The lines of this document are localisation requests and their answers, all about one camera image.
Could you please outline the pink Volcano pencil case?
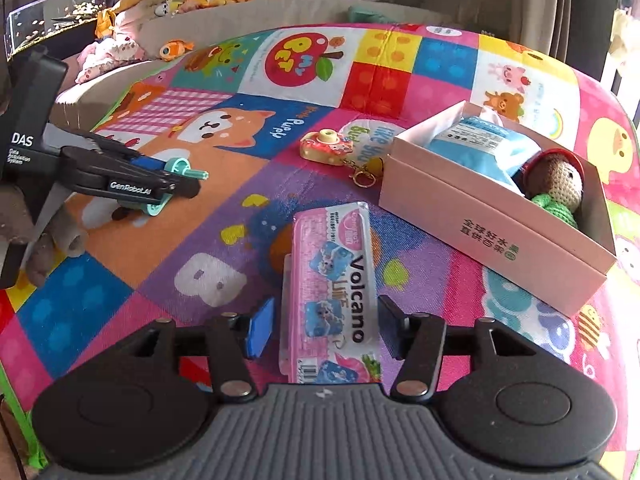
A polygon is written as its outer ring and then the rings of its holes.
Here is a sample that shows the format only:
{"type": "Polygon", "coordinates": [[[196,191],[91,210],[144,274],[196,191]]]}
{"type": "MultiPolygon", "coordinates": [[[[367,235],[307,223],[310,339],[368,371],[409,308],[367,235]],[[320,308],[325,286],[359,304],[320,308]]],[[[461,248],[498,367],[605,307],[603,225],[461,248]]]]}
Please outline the pink Volcano pencil case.
{"type": "Polygon", "coordinates": [[[281,337],[281,373],[294,384],[382,379],[370,211],[365,202],[299,212],[281,337]]]}

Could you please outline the blue white tissue pack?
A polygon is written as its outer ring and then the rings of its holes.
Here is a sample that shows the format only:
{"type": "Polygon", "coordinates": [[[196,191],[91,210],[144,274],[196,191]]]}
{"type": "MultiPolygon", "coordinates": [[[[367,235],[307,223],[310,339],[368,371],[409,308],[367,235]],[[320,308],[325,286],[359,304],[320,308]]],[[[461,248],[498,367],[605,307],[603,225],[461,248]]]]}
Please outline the blue white tissue pack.
{"type": "Polygon", "coordinates": [[[477,117],[463,117],[424,144],[427,151],[522,194],[513,180],[537,155],[539,144],[523,133],[477,117]]]}

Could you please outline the yellow toy camera keychain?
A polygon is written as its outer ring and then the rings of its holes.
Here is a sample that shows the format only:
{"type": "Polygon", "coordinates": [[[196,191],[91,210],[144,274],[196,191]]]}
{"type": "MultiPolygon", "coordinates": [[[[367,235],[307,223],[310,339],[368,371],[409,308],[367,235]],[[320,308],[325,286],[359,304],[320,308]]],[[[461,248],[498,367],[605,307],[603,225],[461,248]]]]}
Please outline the yellow toy camera keychain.
{"type": "Polygon", "coordinates": [[[373,188],[383,179],[383,159],[373,156],[366,162],[356,162],[352,158],[354,142],[336,130],[309,131],[299,140],[298,146],[299,156],[308,162],[349,168],[350,180],[358,188],[373,188]]]}

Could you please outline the teal plastic toy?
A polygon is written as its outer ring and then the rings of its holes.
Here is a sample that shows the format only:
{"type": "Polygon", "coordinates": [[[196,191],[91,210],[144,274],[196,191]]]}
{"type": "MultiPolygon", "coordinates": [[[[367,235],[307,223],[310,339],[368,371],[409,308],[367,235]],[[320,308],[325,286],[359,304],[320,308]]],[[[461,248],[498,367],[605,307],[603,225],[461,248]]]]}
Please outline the teal plastic toy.
{"type": "Polygon", "coordinates": [[[157,204],[131,203],[128,208],[139,209],[148,216],[158,216],[173,197],[194,198],[201,189],[201,181],[206,181],[209,173],[194,169],[185,157],[171,157],[163,162],[158,158],[141,156],[134,164],[159,174],[167,184],[160,187],[160,201],[157,204]]]}

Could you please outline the pile of plush toys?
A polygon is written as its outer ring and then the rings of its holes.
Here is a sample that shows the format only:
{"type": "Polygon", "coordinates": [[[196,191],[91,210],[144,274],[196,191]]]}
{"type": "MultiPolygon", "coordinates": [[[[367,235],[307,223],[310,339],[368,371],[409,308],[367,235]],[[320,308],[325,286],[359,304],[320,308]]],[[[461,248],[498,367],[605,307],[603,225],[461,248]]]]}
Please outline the pile of plush toys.
{"type": "Polygon", "coordinates": [[[188,12],[252,0],[119,0],[96,14],[96,40],[77,57],[76,84],[84,84],[115,68],[149,58],[138,33],[144,23],[188,12]]]}

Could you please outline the glass fish tank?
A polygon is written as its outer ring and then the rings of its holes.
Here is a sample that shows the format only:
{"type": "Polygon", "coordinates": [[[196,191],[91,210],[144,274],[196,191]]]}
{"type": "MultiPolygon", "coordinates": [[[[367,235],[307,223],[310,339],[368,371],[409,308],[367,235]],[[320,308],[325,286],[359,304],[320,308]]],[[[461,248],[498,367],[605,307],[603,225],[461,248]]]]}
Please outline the glass fish tank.
{"type": "Polygon", "coordinates": [[[96,16],[114,0],[38,0],[15,9],[6,19],[6,54],[21,55],[36,44],[67,58],[91,44],[96,16]]]}

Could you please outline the pink cardboard box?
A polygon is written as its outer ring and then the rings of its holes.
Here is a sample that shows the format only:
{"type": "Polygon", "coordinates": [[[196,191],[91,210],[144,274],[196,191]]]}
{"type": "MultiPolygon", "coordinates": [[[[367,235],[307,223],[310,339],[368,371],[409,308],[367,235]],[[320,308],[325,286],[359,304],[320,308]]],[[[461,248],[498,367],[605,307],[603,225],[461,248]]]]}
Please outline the pink cardboard box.
{"type": "Polygon", "coordinates": [[[597,168],[580,160],[584,200],[572,228],[524,196],[427,151],[425,143],[468,116],[498,115],[463,101],[396,136],[378,204],[555,310],[575,314],[617,262],[597,168]]]}

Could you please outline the orange fish plush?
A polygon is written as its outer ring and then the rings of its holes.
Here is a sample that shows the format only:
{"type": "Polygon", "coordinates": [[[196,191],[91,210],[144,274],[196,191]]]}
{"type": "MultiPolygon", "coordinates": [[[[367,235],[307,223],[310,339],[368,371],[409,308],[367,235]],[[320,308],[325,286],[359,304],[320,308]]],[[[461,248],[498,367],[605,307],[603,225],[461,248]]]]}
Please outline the orange fish plush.
{"type": "Polygon", "coordinates": [[[165,62],[171,62],[176,58],[181,58],[186,52],[192,51],[194,48],[193,42],[186,42],[180,39],[174,39],[167,41],[163,47],[158,51],[160,59],[165,62]]]}

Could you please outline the colourful cartoon play mat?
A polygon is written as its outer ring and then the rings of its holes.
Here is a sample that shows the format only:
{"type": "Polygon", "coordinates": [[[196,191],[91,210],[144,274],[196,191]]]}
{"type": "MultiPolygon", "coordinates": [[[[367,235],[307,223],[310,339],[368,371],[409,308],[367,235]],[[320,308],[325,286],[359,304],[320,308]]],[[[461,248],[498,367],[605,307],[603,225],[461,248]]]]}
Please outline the colourful cartoon play mat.
{"type": "Polygon", "coordinates": [[[134,84],[96,122],[102,136],[159,159],[184,157],[208,179],[157,217],[72,196],[85,252],[56,256],[46,284],[1,295],[1,390],[27,444],[38,394],[72,367],[161,316],[198,324],[278,296],[301,210],[365,200],[347,167],[299,155],[308,132],[356,145],[355,164],[462,101],[503,110],[596,168],[617,262],[566,318],[440,240],[373,206],[378,291],[450,323],[496,316],[608,389],[618,424],[604,456],[639,474],[639,148],[611,92],[553,58],[503,40],[419,25],[285,27],[217,42],[134,84]]]}

